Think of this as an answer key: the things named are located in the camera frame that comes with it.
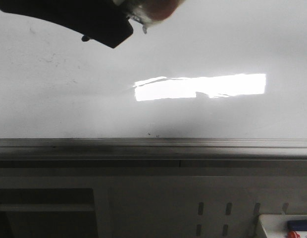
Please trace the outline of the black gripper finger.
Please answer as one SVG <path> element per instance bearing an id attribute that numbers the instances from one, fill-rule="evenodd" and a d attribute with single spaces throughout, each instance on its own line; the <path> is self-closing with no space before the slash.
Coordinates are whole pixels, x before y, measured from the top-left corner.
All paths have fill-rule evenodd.
<path id="1" fill-rule="evenodd" d="M 64 26 L 110 48 L 133 34 L 127 15 L 111 0 L 0 0 L 5 13 L 25 15 Z"/>

